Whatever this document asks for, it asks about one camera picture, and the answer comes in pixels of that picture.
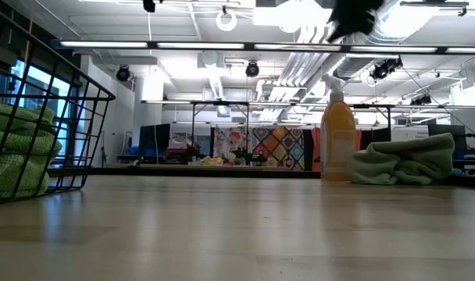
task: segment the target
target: green towel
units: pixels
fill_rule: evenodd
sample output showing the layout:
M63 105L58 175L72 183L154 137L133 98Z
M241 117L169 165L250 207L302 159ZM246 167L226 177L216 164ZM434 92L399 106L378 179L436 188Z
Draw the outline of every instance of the green towel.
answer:
M12 106L0 105L0 113L10 114L12 109ZM40 113L40 109L18 108L16 116L37 121ZM57 153L59 153L59 150L62 147L59 142L55 143L54 150L50 152L55 136L55 130L53 127L48 125L52 125L53 117L54 112L51 109L46 108L31 154L52 155L53 159ZM8 121L8 116L0 116L0 144ZM2 154L0 156L0 198L7 198L12 195L35 129L36 123L27 122L21 119L13 120L10 133L5 143L4 152L12 152L16 154ZM41 174L43 173L47 157L48 156L29 157L16 197L27 197L34 194L38 187ZM47 186L48 174L45 174L39 194L43 194L46 191Z
M418 140L372 143L351 156L347 173L353 183L431 184L452 172L455 142L450 133Z

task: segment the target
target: black wire basket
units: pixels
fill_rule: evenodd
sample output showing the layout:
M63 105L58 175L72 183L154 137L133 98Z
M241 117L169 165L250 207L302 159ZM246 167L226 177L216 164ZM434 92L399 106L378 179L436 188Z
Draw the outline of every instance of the black wire basket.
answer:
M0 12L0 202L81 189L114 99Z

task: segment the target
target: orange spray bottle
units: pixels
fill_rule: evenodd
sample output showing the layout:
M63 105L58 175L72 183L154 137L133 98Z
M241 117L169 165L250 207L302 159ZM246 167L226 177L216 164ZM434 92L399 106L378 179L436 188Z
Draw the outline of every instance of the orange spray bottle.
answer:
M321 121L321 167L323 180L347 181L347 162L355 152L355 120L344 102L343 80L324 75L330 102Z

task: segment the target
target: white wall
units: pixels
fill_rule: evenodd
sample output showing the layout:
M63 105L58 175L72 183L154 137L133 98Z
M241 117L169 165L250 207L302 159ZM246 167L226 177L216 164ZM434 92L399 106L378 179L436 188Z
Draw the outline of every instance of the white wall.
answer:
M155 89L153 89L153 87L150 87L151 84L146 83L148 82L147 79L149 78L135 79L135 111L133 122L134 134L132 137L132 146L138 146L142 126L151 126L161 124L162 122L162 105L141 103L141 101L145 99L147 92L163 90L163 85L161 86L161 89L159 89L158 87L155 87Z
M120 84L116 79L112 78L109 74L105 73L99 69L96 65L93 64L91 57L89 55L83 55L81 57L81 71L86 73L89 77L100 83L104 88L109 90L116 96L116 100L110 101L107 112L105 115L104 125L102 127L102 134L98 139L97 150L92 161L94 167L102 166L102 151L101 147L105 149L105 155L107 156L107 162L112 163L116 162L116 155L121 153L123 146L123 138L127 131L133 130L133 120L134 120L134 99L135 95L131 91ZM98 93L98 88L90 85L88 88L87 96L96 97ZM86 101L86 108L93 109L94 102ZM97 104L96 112L102 114L105 111L106 102L100 101ZM90 119L92 113L89 111L84 111L82 114L83 118ZM93 127L92 134L98 135L100 130L100 123L102 121L101 116L94 116L93 118ZM88 130L90 122L80 123L80 130ZM84 135L77 134L77 138L83 138ZM89 156L91 156L93 147L95 145L95 139L92 138ZM77 141L75 146L75 155L81 153L81 148L83 147L83 141Z

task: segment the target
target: fluorescent light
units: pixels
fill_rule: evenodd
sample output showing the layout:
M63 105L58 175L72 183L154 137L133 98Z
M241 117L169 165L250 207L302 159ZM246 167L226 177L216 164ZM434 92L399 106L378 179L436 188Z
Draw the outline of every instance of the fluorescent light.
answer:
M278 123L279 126L307 126L306 123Z
M239 123L239 122L207 122L207 124L214 124L214 125L245 125L246 123Z
M287 51L325 51L338 52L340 46L328 44L255 44L256 50L287 50Z
M446 53L462 53L475 55L475 48L448 48Z
M401 2L401 6L412 6L412 7L449 7L449 8L462 8L468 6L468 2L423 2L423 1L414 1L414 2Z
M60 44L69 48L147 48L147 42L126 41L61 41Z
M183 43L183 42L163 42L158 43L158 48L175 49L227 49L242 50L245 48L241 43Z
M268 122L268 123L248 123L248 125L252 126L272 126L274 123Z
M299 103L297 106L315 106L315 107L327 107L328 104L322 103L322 104L309 104L309 103Z
M354 59L399 59L399 55L385 55L385 54L347 54L347 58Z
M295 106L295 102L250 102L250 105L278 105L278 106Z
M118 5L142 5L142 0L78 0L79 2L97 2L97 3L113 3ZM154 1L155 4L160 4L159 0ZM240 2L236 1L205 1L205 0L165 0L163 5L186 5L191 3L192 5L239 5Z
M173 121L173 124L192 124L191 121ZM194 122L194 124L206 124L206 122Z
M151 104L163 104L163 105L189 105L190 101L142 101L144 103Z
M406 53L406 52L426 52L433 53L437 51L435 47L414 47L414 46L353 46L351 52L387 52L387 53Z

